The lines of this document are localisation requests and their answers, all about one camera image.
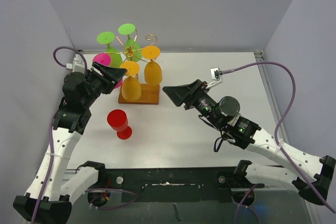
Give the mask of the magenta wine glass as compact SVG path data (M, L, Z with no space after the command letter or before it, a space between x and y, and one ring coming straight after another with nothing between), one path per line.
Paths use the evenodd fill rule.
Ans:
M120 68L123 60L119 54L108 54L106 52L94 56L92 62L97 62L103 66Z

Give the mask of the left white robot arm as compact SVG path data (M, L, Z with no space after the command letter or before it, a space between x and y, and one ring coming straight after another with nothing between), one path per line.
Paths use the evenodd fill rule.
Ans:
M63 98L49 127L49 146L40 168L25 194L16 196L13 207L30 223L66 223L73 204L94 186L107 181L105 165L90 162L63 183L71 155L91 118L90 107L101 94L110 94L127 70L97 62L91 69L65 76Z

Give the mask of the red wine glass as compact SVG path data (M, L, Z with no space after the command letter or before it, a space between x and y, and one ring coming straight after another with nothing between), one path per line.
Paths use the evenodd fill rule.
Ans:
M132 129L129 126L127 114L123 110L111 111L107 116L107 122L116 131L119 139L127 140L131 137Z

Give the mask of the orange wine glass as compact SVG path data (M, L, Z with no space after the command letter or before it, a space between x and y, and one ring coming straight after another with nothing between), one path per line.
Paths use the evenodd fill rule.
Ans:
M134 61L125 61L120 67L128 70L126 78L121 86L123 98L127 101L138 100L141 96L141 85L136 77L140 72L139 64Z
M159 85L162 80L162 69L155 61L160 55L161 51L157 46L146 46L142 49L142 57L149 60L144 68L144 79L149 85Z

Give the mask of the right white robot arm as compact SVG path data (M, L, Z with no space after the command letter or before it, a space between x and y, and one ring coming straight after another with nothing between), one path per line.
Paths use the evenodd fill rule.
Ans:
M241 116L239 102L225 96L219 102L207 93L206 82L163 87L163 92L176 106L195 108L199 118L218 130L223 141L243 150L257 153L277 164L276 167L240 161L234 182L241 187L264 184L296 191L304 200L323 205L335 168L335 159L305 153L268 133L253 121Z

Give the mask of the green wine glass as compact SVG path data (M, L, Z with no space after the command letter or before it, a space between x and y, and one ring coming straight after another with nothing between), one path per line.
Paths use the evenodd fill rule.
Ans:
M113 68L119 68L120 65L123 63L123 60L120 52L116 48L111 46L115 38L116 36L114 33L110 31L104 31L97 36L97 42L107 46L106 53L111 58L110 66Z
M126 35L127 40L124 44L124 55L127 61L138 62L142 59L141 48L137 42L138 31L134 24L125 23L118 28L120 35Z

